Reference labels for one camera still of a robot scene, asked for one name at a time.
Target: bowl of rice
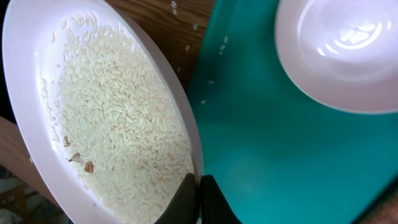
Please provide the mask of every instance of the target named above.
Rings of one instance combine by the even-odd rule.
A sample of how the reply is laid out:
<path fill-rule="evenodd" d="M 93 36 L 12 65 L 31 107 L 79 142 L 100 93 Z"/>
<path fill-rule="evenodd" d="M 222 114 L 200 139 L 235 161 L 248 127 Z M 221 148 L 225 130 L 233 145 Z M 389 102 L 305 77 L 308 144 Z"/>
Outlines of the bowl of rice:
<path fill-rule="evenodd" d="M 189 172 L 197 124 L 150 37 L 102 0 L 13 0 L 2 34 L 32 160 L 75 223 L 154 223 Z"/>

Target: white rice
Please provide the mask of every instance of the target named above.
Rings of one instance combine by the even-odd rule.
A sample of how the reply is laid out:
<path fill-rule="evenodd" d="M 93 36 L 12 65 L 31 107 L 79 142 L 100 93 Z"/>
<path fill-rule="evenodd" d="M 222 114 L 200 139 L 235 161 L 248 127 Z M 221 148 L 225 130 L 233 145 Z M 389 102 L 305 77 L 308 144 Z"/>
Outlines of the white rice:
<path fill-rule="evenodd" d="M 82 163 L 70 164 L 122 222 L 154 223 L 193 172 L 175 108 L 155 68 L 123 29 L 97 27 L 93 14 L 74 21 L 93 27 L 78 36 L 61 22 L 68 42 L 60 100 L 53 105 L 61 114 L 56 140 L 66 137 L 67 154 L 81 155 Z M 93 173 L 85 172 L 87 162 Z"/>

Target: rice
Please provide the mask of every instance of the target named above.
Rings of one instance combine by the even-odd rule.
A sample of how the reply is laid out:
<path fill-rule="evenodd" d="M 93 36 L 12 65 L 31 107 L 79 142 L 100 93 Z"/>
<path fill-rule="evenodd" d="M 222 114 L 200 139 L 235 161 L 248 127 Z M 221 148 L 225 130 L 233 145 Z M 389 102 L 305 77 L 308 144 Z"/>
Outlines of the rice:
<path fill-rule="evenodd" d="M 93 14 L 73 21 L 91 30 L 75 35 L 61 22 L 68 41 L 55 102 L 61 114 L 57 141 L 68 140 L 70 157 L 79 153 L 81 162 L 70 164 L 118 219 L 154 223 L 193 172 L 175 108 L 124 29 L 97 26 Z"/>

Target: brown wood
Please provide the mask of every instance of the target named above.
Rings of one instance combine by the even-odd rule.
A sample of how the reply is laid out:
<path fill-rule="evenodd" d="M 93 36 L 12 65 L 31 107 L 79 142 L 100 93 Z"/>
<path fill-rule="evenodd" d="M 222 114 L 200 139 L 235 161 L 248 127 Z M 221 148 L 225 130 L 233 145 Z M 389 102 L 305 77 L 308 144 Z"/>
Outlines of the brown wood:
<path fill-rule="evenodd" d="M 18 127 L 2 117 L 0 117 L 0 164 L 57 205 L 35 165 L 30 162 L 30 155 Z"/>
<path fill-rule="evenodd" d="M 187 89 L 215 0 L 107 0 L 133 18 L 152 38 Z"/>

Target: teal surface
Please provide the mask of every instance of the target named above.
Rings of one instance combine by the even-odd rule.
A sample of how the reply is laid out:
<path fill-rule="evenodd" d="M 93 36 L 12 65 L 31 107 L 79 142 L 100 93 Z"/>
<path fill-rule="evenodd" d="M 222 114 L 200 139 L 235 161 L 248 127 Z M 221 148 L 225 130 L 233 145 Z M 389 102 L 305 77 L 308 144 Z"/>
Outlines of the teal surface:
<path fill-rule="evenodd" d="M 277 57 L 277 3 L 216 2 L 188 91 L 205 172 L 245 224 L 350 223 L 398 174 L 398 115 L 304 95 Z"/>

